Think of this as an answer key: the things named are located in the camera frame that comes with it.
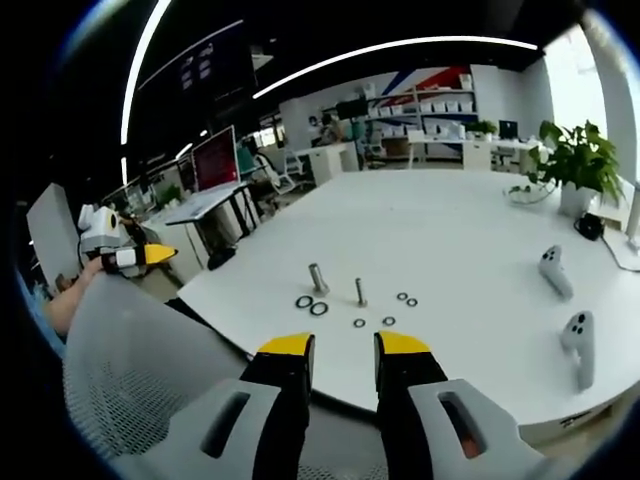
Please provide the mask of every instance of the potted plant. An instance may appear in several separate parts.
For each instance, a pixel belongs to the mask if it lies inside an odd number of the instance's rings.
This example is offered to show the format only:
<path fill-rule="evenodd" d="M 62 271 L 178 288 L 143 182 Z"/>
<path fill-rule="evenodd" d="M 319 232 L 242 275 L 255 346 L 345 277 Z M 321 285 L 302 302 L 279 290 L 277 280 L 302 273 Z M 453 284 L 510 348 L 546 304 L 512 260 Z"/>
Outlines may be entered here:
<path fill-rule="evenodd" d="M 465 130 L 471 135 L 467 136 L 467 140 L 473 140 L 473 138 L 484 138 L 490 142 L 493 139 L 493 134 L 498 131 L 498 127 L 489 120 L 480 120 L 477 122 L 470 122 L 465 125 Z"/>
<path fill-rule="evenodd" d="M 551 122 L 540 125 L 542 141 L 551 140 L 555 149 L 546 161 L 541 160 L 539 146 L 529 150 L 536 171 L 528 174 L 534 184 L 562 184 L 560 213 L 581 217 L 589 208 L 596 192 L 620 200 L 622 186 L 617 175 L 615 147 L 600 136 L 598 127 L 589 121 L 573 130 Z"/>

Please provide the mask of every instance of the ceiling light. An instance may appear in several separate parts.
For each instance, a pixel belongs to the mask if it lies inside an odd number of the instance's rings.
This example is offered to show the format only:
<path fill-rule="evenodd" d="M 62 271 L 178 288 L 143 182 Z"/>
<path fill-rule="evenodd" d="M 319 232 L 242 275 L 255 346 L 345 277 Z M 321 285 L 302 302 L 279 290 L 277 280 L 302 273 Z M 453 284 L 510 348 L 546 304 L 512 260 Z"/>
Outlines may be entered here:
<path fill-rule="evenodd" d="M 188 145 L 185 145 L 185 146 L 182 148 L 182 150 L 180 150 L 180 151 L 178 152 L 178 154 L 176 155 L 176 160 L 178 160 L 182 155 L 184 155 L 184 154 L 185 154 L 185 152 L 186 152 L 187 150 L 189 150 L 191 147 L 193 147 L 193 143 L 189 143 Z"/>
<path fill-rule="evenodd" d="M 127 183 L 127 157 L 122 157 L 120 159 L 120 168 L 122 169 L 122 184 L 126 185 Z"/>
<path fill-rule="evenodd" d="M 342 55 L 338 55 L 336 57 L 329 58 L 328 60 L 323 60 L 320 63 L 316 63 L 315 65 L 311 65 L 310 67 L 304 68 L 299 72 L 293 73 L 288 77 L 283 78 L 282 80 L 278 80 L 277 82 L 269 85 L 267 88 L 260 90 L 259 92 L 253 95 L 253 98 L 259 98 L 265 93 L 269 93 L 271 90 L 275 90 L 276 88 L 284 85 L 291 80 L 295 80 L 298 77 L 306 75 L 307 73 L 313 72 L 314 70 L 318 70 L 319 68 L 326 67 L 327 65 L 331 65 L 332 63 L 339 62 L 341 60 L 346 60 L 347 58 L 357 57 L 358 55 L 363 55 L 365 53 L 376 52 L 378 50 L 384 50 L 387 48 L 393 47 L 403 47 L 406 45 L 415 45 L 419 43 L 436 43 L 436 42 L 480 42 L 480 43 L 496 43 L 500 45 L 508 45 L 511 47 L 520 47 L 526 48 L 528 50 L 537 50 L 538 47 L 531 43 L 518 42 L 516 40 L 507 40 L 505 38 L 495 38 L 495 37 L 477 37 L 473 35 L 446 35 L 442 37 L 421 37 L 421 38 L 409 38 L 406 40 L 396 40 L 394 42 L 381 43 L 379 45 L 373 45 L 371 47 L 360 48 L 358 50 L 354 50 L 349 53 L 343 53 Z"/>
<path fill-rule="evenodd" d="M 158 24 L 160 23 L 164 13 L 167 11 L 170 3 L 171 0 L 158 0 L 158 3 L 156 3 L 153 12 L 151 12 L 151 16 L 142 31 L 140 41 L 138 42 L 136 52 L 133 56 L 131 70 L 129 71 L 129 78 L 127 79 L 127 87 L 124 93 L 124 106 L 122 107 L 122 125 L 120 127 L 120 143 L 122 145 L 126 145 L 129 136 L 129 119 L 131 117 L 133 93 L 135 91 L 136 83 L 138 82 L 138 75 L 140 74 L 140 67 L 142 66 L 144 54 L 147 52 L 147 48 L 149 48 L 149 43 L 151 42 L 151 37 L 153 37 L 153 34 L 156 31 L 156 28 L 158 28 Z"/>

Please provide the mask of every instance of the red monitor screen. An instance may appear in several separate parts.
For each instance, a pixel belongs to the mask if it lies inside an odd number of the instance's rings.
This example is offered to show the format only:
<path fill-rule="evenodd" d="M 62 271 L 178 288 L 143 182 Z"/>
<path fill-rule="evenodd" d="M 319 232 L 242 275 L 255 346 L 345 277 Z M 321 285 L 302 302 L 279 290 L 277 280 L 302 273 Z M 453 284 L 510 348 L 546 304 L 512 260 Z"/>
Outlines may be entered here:
<path fill-rule="evenodd" d="M 193 150 L 193 167 L 198 191 L 238 181 L 233 126 L 222 130 Z"/>

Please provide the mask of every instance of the metal peg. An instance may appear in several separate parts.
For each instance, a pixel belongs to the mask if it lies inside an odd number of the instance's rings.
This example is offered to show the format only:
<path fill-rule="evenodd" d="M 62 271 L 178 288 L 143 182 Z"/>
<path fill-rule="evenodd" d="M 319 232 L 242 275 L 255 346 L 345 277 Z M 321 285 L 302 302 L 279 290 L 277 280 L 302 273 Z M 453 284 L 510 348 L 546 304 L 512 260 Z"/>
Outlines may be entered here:
<path fill-rule="evenodd" d="M 320 267 L 317 263 L 309 265 L 309 272 L 311 273 L 311 280 L 313 280 L 313 291 L 318 297 L 324 297 L 329 293 L 329 286 L 322 278 L 320 273 Z"/>
<path fill-rule="evenodd" d="M 364 292 L 362 291 L 362 280 L 359 278 L 356 278 L 356 290 L 358 292 L 358 306 L 366 307 L 367 299 L 364 298 Z"/>

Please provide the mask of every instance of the white vr controller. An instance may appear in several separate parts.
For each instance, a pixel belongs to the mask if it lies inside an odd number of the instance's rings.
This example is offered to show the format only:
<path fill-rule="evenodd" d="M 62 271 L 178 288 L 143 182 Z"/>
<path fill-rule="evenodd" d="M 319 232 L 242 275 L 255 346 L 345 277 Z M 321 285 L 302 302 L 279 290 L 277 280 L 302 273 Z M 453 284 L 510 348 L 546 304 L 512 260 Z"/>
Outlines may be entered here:
<path fill-rule="evenodd" d="M 577 370 L 580 390 L 586 390 L 593 385 L 596 353 L 593 329 L 593 314 L 583 311 L 571 317 L 560 335 L 562 348 L 568 352 L 575 350 L 580 358 Z"/>
<path fill-rule="evenodd" d="M 566 299 L 573 297 L 573 286 L 564 273 L 562 267 L 562 247 L 554 245 L 544 252 L 538 269 L 544 278 L 546 278 L 553 287 Z"/>

